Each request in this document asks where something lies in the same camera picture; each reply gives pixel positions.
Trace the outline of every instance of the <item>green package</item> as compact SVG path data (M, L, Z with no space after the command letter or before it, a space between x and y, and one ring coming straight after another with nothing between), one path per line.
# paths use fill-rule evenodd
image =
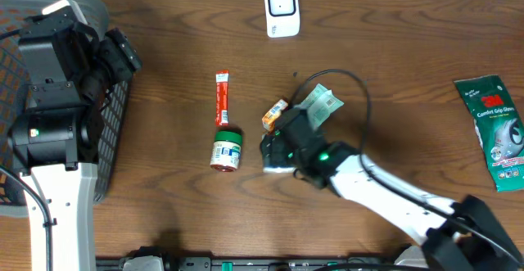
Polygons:
M497 191L524 188L522 121L500 77L462 79L455 86L473 115Z

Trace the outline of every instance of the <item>white device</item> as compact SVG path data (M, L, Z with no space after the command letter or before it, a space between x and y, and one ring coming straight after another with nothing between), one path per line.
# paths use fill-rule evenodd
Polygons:
M300 30L298 0L264 0L270 38L291 37Z

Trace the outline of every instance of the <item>glove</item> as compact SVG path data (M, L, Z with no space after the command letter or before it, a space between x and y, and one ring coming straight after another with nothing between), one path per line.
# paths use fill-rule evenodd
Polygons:
M518 119L506 120L495 131L495 145L491 149L494 160L507 160L518 156L524 148Z

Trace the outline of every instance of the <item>wooden table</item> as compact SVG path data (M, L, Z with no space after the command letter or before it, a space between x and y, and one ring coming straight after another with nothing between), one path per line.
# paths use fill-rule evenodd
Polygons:
M453 79L500 74L524 112L524 0L300 0L301 29L270 39L263 0L103 0L144 69L131 89L111 189L94 210L98 256L157 245L176 255L392 254L409 239L360 205L289 174L263 174L262 115L303 79L353 70L373 96L367 153L416 186L486 201L524 251L523 192L497 193ZM242 167L209 167L215 71L229 69ZM324 124L357 145L364 99ZM0 269L30 270L28 221L0 219Z

